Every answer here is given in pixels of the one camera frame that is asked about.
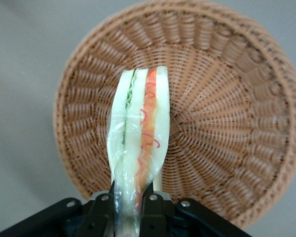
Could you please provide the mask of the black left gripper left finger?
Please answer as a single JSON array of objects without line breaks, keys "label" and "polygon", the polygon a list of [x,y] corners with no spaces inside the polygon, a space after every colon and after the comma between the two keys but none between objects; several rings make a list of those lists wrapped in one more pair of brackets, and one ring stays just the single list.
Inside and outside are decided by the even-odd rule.
[{"label": "black left gripper left finger", "polygon": [[77,236],[114,236],[114,184],[109,190],[94,193],[83,206],[83,218]]}]

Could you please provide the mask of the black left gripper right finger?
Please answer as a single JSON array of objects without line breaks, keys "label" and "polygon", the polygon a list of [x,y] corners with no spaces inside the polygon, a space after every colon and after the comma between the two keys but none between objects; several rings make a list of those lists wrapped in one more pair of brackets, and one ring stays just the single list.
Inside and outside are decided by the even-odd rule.
[{"label": "black left gripper right finger", "polygon": [[143,194],[140,237],[167,236],[166,201],[169,201],[169,194],[164,191],[155,191],[153,183],[149,184]]}]

